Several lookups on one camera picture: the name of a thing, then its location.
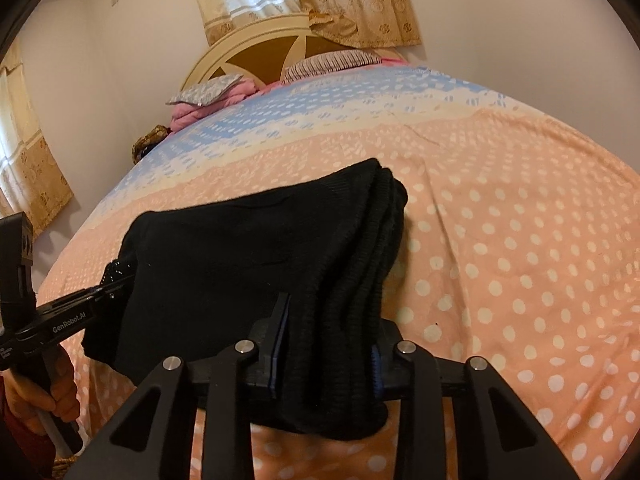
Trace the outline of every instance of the hand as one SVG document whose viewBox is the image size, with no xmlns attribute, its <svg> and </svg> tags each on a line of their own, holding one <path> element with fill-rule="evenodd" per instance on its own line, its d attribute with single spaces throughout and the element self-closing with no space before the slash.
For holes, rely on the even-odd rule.
<svg viewBox="0 0 640 480">
<path fill-rule="evenodd" d="M 30 431 L 38 435 L 44 435 L 46 432 L 38 419 L 36 408 L 51 412 L 64 422 L 71 422 L 80 416 L 74 367 L 62 347 L 59 347 L 59 352 L 56 360 L 58 377 L 51 381 L 50 395 L 20 374 L 11 370 L 2 373 L 9 409 Z"/>
</svg>

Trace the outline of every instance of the pink blanket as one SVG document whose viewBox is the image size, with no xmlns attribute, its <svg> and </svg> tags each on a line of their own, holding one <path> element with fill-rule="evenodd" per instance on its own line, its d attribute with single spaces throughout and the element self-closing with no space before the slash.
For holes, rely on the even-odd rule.
<svg viewBox="0 0 640 480">
<path fill-rule="evenodd" d="M 196 106 L 187 103 L 175 105 L 171 114 L 172 134 L 179 132 L 190 124 L 207 117 L 223 108 L 238 104 L 258 91 L 253 79 L 243 77 L 236 86 L 220 96 L 220 99 L 207 106 Z"/>
</svg>

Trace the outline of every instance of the striped pillow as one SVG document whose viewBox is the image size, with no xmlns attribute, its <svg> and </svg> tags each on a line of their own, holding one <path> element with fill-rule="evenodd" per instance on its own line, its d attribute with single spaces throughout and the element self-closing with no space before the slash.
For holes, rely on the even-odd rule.
<svg viewBox="0 0 640 480">
<path fill-rule="evenodd" d="M 382 62 L 375 54 L 362 50 L 335 50 L 307 57 L 285 70 L 282 82 L 285 84 L 300 81 L 307 77 L 329 74 L 357 66 L 374 65 Z"/>
</svg>

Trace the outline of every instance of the red sleeve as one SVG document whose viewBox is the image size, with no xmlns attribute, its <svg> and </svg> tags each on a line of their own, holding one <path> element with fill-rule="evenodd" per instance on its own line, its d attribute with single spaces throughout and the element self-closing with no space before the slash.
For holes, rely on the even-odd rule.
<svg viewBox="0 0 640 480">
<path fill-rule="evenodd" d="M 50 478 L 53 462 L 56 459 L 56 448 L 48 436 L 31 433 L 9 410 L 4 398 L 4 383 L 0 376 L 0 410 L 4 423 L 14 436 L 20 449 L 33 464 L 36 471 L 45 478 Z"/>
</svg>

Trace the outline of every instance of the pillow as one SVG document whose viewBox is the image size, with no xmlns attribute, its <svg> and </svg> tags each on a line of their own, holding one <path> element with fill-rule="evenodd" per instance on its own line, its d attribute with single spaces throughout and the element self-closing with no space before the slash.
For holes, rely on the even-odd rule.
<svg viewBox="0 0 640 480">
<path fill-rule="evenodd" d="M 241 78 L 242 74 L 227 74 L 214 77 L 204 83 L 198 83 L 178 92 L 166 103 L 168 105 L 187 103 L 195 106 L 208 106 L 219 99 L 223 93 L 229 90 L 230 86 L 240 81 Z"/>
<path fill-rule="evenodd" d="M 335 50 L 334 52 L 325 52 L 316 56 L 307 57 L 295 65 L 285 70 L 282 82 L 285 84 L 293 83 L 307 77 L 316 75 L 329 74 L 346 70 L 348 68 L 356 68 L 357 66 L 373 65 L 381 62 L 381 59 L 375 54 L 369 54 L 362 50 Z"/>
</svg>

